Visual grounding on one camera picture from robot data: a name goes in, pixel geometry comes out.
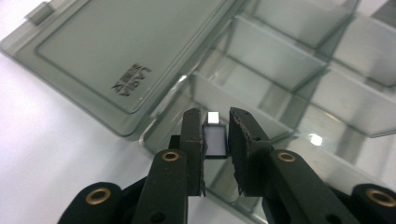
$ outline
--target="brass insert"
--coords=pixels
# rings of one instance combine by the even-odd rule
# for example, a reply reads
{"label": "brass insert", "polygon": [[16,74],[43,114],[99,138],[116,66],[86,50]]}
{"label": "brass insert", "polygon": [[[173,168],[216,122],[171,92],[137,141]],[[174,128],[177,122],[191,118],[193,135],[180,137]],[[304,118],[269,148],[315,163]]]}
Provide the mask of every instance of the brass insert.
{"label": "brass insert", "polygon": [[163,153],[164,161],[177,161],[180,156],[176,152],[166,152]]}
{"label": "brass insert", "polygon": [[[95,197],[94,195],[97,193],[101,193],[103,195],[101,195],[100,197]],[[87,195],[87,197],[85,198],[85,202],[87,202],[88,204],[96,205],[105,202],[110,197],[110,195],[111,191],[107,188],[94,189]]]}
{"label": "brass insert", "polygon": [[291,155],[287,152],[281,152],[281,153],[277,154],[277,157],[282,161],[295,161],[296,160],[296,158],[293,155]]}
{"label": "brass insert", "polygon": [[367,189],[366,191],[367,197],[371,199],[375,203],[379,203],[383,206],[386,207],[395,207],[396,206],[396,200],[388,195],[386,192],[383,192],[378,189]]}

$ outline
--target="small white object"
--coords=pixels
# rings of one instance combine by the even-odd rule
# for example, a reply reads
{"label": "small white object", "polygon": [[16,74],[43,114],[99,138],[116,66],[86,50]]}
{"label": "small white object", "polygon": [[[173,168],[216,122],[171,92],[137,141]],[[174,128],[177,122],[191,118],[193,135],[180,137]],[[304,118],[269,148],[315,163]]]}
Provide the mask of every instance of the small white object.
{"label": "small white object", "polygon": [[319,135],[317,135],[315,133],[311,133],[311,134],[309,134],[309,136],[311,137],[311,143],[313,145],[315,145],[317,147],[321,145],[321,143],[323,141],[322,137],[320,137]]}
{"label": "small white object", "polygon": [[219,123],[219,112],[207,112],[207,123]]}

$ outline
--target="clear plastic organizer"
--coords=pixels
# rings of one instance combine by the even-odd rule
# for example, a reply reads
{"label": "clear plastic organizer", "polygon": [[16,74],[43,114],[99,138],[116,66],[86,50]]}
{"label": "clear plastic organizer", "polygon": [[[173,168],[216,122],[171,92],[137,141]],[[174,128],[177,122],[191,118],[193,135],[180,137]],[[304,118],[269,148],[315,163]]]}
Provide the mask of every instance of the clear plastic organizer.
{"label": "clear plastic organizer", "polygon": [[396,29],[381,21],[357,14],[333,57],[385,87],[396,85]]}
{"label": "clear plastic organizer", "polygon": [[311,48],[353,13],[358,0],[259,0],[254,16]]}
{"label": "clear plastic organizer", "polygon": [[[330,38],[323,46],[336,44]],[[345,193],[361,183],[387,186],[385,177],[374,176],[389,176],[394,169],[387,155],[394,148],[395,101],[339,60],[321,58],[273,27],[237,16],[194,75],[171,91],[172,100],[142,143],[151,151],[166,148],[170,135],[179,134],[187,109],[219,111],[227,123],[230,106],[240,106],[253,114],[276,149],[301,154],[330,186]],[[230,160],[205,161],[205,181],[225,204],[254,221],[265,220],[260,199],[238,195]]]}

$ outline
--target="transparent plastic lid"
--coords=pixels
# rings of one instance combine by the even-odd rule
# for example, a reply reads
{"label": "transparent plastic lid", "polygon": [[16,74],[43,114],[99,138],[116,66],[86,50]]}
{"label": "transparent plastic lid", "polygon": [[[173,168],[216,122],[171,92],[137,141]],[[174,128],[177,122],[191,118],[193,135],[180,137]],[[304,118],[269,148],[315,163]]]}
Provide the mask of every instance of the transparent plastic lid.
{"label": "transparent plastic lid", "polygon": [[2,50],[125,135],[232,4],[54,0],[27,15]]}

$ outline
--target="screw hole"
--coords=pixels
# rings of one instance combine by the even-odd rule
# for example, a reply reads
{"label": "screw hole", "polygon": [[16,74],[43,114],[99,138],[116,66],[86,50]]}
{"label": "screw hole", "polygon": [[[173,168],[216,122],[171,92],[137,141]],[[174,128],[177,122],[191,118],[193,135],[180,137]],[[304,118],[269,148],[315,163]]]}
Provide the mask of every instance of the screw hole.
{"label": "screw hole", "polygon": [[163,154],[164,161],[176,161],[179,155],[176,152],[166,152]]}
{"label": "screw hole", "polygon": [[396,200],[386,192],[378,189],[367,189],[366,195],[375,203],[386,207],[396,207]]}
{"label": "screw hole", "polygon": [[296,158],[293,155],[291,155],[287,152],[281,152],[281,153],[277,154],[277,157],[282,161],[295,161],[296,160]]}
{"label": "screw hole", "polygon": [[165,214],[162,212],[155,212],[153,214],[151,214],[151,216],[149,217],[149,220],[151,223],[161,223],[165,221]]}
{"label": "screw hole", "polygon": [[111,195],[111,191],[107,188],[99,188],[91,191],[87,197],[85,197],[85,202],[91,205],[96,205],[105,202]]}
{"label": "screw hole", "polygon": [[342,224],[341,219],[338,216],[333,215],[333,214],[327,215],[326,220],[327,220],[327,222],[332,223],[332,224]]}
{"label": "screw hole", "polygon": [[106,194],[105,194],[103,191],[98,191],[98,192],[95,192],[95,193],[92,195],[92,198],[95,199],[95,200],[97,200],[97,199],[101,199],[101,198],[105,197],[105,195],[106,195]]}
{"label": "screw hole", "polygon": [[173,159],[176,155],[175,154],[166,154],[165,158],[166,159]]}

